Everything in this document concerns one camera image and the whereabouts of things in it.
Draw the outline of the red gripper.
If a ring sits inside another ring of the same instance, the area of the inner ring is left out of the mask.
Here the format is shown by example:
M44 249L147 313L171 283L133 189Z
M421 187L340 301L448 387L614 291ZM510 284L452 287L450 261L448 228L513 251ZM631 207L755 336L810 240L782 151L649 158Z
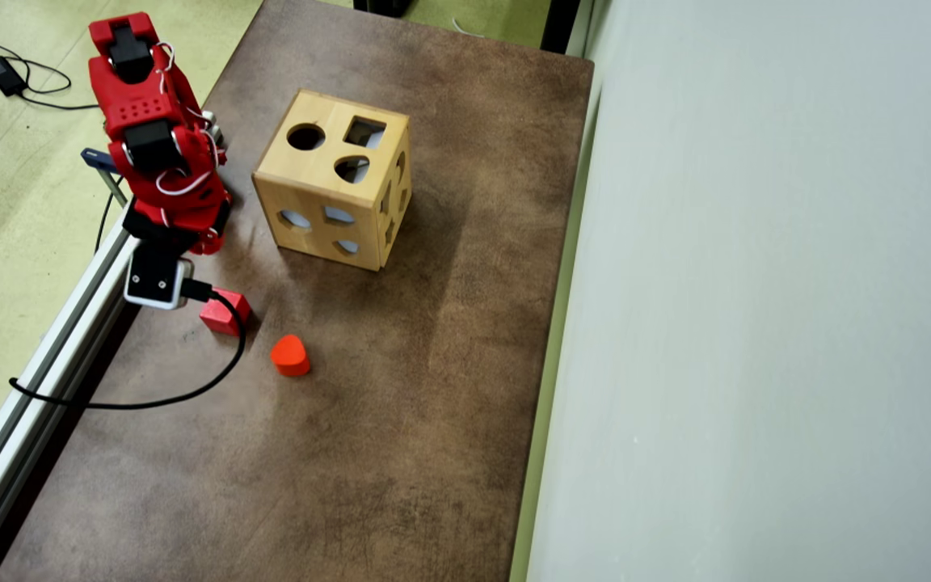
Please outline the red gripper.
M225 243L233 197L221 182L203 182L167 196L155 182L134 182L122 226L129 235L175 254L213 255Z

